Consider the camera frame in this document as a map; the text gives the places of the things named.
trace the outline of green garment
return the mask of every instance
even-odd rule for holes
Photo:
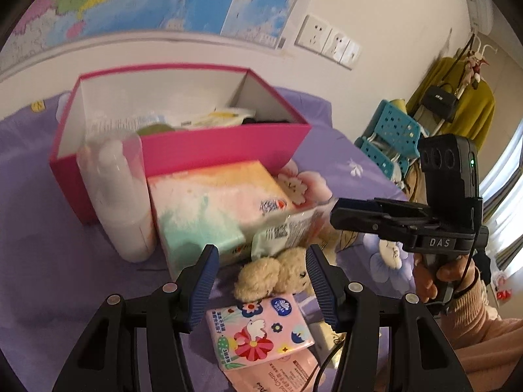
[[[416,92],[407,103],[407,112],[412,116],[430,86],[439,85],[441,79],[454,63],[454,58],[444,57],[432,67]],[[454,93],[458,88],[458,82],[463,72],[464,62],[456,64],[452,72],[445,79],[442,88],[445,91]],[[468,86],[461,99],[458,101],[458,108],[454,122],[445,122],[440,130],[440,134],[456,134],[467,137],[474,141],[477,149],[481,149],[488,134],[488,129],[494,117],[495,101],[492,90],[485,81],[481,81],[477,90]]]

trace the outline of floral tissue package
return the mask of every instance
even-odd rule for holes
[[[258,161],[154,176],[148,184],[174,280],[208,244],[220,251],[221,265],[248,258],[254,234],[295,211]]]
[[[207,311],[223,371],[278,360],[314,340],[292,294]]]

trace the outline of pink packet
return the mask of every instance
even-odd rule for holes
[[[314,344],[292,294],[207,311],[221,370],[277,360]]]
[[[226,371],[226,376],[237,392],[305,392],[312,390],[318,371],[316,358],[305,349],[256,367]]]

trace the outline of open box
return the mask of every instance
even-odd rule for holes
[[[145,175],[162,175],[224,163],[259,160],[269,171],[283,167],[310,130],[278,92],[248,68],[166,64],[126,66],[81,75],[66,104],[50,157],[60,188],[81,222],[97,220],[76,152],[100,120],[116,124],[138,116],[189,119],[215,108],[256,110],[250,124],[142,137]]]

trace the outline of electrical outlet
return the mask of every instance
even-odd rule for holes
[[[354,69],[356,62],[358,61],[361,54],[362,46],[360,46],[356,41],[351,40],[349,42],[349,45],[345,49],[345,52],[339,64],[352,70]]]
[[[296,38],[296,45],[316,53],[321,53],[331,29],[327,22],[308,15]]]
[[[340,62],[349,44],[349,37],[343,32],[333,29],[327,38],[322,54],[335,62]]]

